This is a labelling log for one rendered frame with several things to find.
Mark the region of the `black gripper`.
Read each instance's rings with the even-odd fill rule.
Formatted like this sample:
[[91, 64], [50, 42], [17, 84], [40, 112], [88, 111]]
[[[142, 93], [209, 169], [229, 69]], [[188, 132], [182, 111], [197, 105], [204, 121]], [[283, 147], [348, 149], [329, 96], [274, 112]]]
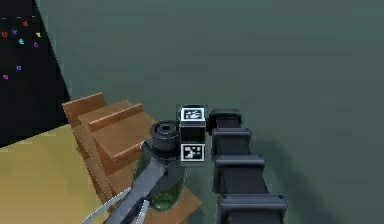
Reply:
[[150, 202], [184, 177], [177, 122], [159, 121], [152, 125], [150, 135], [142, 143], [143, 157], [130, 191], [103, 224], [131, 224], [135, 218], [135, 224], [143, 224]]

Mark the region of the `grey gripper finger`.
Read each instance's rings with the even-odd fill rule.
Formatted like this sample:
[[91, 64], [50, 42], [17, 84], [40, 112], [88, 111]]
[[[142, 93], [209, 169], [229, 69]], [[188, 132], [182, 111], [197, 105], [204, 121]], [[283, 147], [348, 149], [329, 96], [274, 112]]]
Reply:
[[127, 189], [123, 190], [116, 196], [114, 196], [112, 199], [108, 200], [104, 204], [102, 204], [100, 207], [98, 207], [95, 211], [90, 213], [82, 222], [81, 224], [90, 224], [96, 217], [101, 215], [103, 212], [105, 212], [108, 208], [110, 208], [112, 205], [117, 203], [119, 200], [123, 199], [129, 192], [131, 191], [131, 187], [128, 187]]

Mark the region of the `green vase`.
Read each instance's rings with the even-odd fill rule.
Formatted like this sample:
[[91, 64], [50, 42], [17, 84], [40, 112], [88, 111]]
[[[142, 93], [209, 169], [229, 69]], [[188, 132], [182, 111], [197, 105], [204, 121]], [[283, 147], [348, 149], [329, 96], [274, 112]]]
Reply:
[[163, 160], [142, 156], [134, 170], [132, 189], [150, 203], [157, 212], [170, 210], [183, 193], [185, 167], [179, 159]]

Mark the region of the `brown wooden shelf unit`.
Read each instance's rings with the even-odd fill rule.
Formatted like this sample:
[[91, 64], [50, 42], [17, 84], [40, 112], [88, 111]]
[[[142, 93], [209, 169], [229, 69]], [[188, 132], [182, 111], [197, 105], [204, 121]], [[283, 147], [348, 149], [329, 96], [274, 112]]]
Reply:
[[[96, 194], [105, 203], [131, 186], [141, 143], [150, 137], [155, 120], [140, 103], [122, 100], [106, 104], [102, 93], [62, 105]], [[149, 209], [143, 224], [187, 224], [201, 201], [184, 186], [170, 210]]]

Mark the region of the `black panel with coloured specks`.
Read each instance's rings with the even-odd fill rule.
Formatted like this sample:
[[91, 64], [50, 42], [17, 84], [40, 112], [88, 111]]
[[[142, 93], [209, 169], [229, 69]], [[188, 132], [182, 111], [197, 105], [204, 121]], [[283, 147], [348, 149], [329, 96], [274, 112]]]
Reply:
[[37, 0], [0, 0], [0, 147], [66, 124], [69, 100]]

